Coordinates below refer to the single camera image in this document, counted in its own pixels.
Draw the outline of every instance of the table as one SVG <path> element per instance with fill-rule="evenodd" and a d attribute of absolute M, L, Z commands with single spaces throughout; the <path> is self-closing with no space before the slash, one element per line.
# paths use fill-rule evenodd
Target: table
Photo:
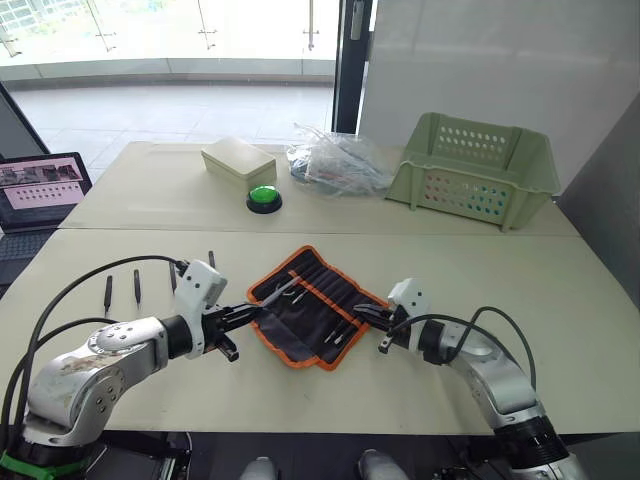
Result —
<path fill-rule="evenodd" d="M 261 145 L 277 157 L 284 207 L 256 215 L 241 189 L 205 170 L 195 144 L 130 144 L 62 223 L 62 228 L 503 235 L 496 225 L 371 198 L 309 194 L 289 175 L 282 146 Z M 400 149 L 386 149 L 391 164 Z M 578 236 L 552 202 L 510 235 Z"/>
<path fill-rule="evenodd" d="M 354 235 L 69 229 L 55 233 L 0 302 L 0 384 L 26 348 L 38 314 L 64 285 L 117 258 L 159 253 L 206 259 L 216 252 L 229 280 L 221 303 L 244 298 L 247 287 L 303 244 L 371 292 L 386 296 L 394 282 L 418 278 L 432 311 L 469 317 L 489 304 L 513 315 L 538 366 L 539 392 L 560 433 L 637 431 L 638 311 L 586 244 L 573 236 Z M 132 271 L 141 269 L 142 310 L 136 311 Z M 113 272 L 112 318 L 172 313 L 166 264 Z M 48 328 L 101 315 L 105 277 L 63 300 Z M 503 339 L 520 362 L 517 338 L 497 317 L 482 325 Z M 42 349 L 36 368 L 79 345 L 89 328 Z M 445 367 L 392 348 L 377 351 L 371 331 L 333 373 L 293 370 L 250 328 L 231 333 L 240 359 L 212 352 L 168 368 L 131 389 L 110 429 L 393 434 L 488 433 L 466 385 Z"/>

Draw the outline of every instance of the railing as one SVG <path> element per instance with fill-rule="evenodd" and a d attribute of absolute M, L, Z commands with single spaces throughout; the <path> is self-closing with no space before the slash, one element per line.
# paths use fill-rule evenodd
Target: railing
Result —
<path fill-rule="evenodd" d="M 0 0 L 0 60 L 333 59 L 339 1 Z"/>

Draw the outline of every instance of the laptop screen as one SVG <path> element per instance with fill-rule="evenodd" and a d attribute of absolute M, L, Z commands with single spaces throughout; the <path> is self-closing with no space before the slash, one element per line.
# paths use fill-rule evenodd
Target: laptop screen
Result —
<path fill-rule="evenodd" d="M 0 163 L 0 225 L 5 232 L 55 228 L 91 188 L 78 153 Z"/>

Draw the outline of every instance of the big green button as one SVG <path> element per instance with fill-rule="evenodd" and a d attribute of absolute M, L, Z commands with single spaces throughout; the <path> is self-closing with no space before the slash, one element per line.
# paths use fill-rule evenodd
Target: big green button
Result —
<path fill-rule="evenodd" d="M 249 197 L 256 203 L 271 203 L 278 198 L 278 190 L 272 185 L 260 185 L 249 192 Z"/>
<path fill-rule="evenodd" d="M 247 195 L 247 207 L 254 213 L 272 213 L 281 206 L 282 197 L 273 185 L 260 185 Z"/>

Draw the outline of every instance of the tool roll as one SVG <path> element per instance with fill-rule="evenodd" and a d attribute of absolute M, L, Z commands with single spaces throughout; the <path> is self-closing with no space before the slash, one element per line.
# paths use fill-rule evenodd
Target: tool roll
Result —
<path fill-rule="evenodd" d="M 361 289 L 306 245 L 249 288 L 247 297 L 260 304 L 287 283 L 252 324 L 258 337 L 287 365 L 318 365 L 333 370 L 369 328 L 354 305 L 387 304 Z"/>

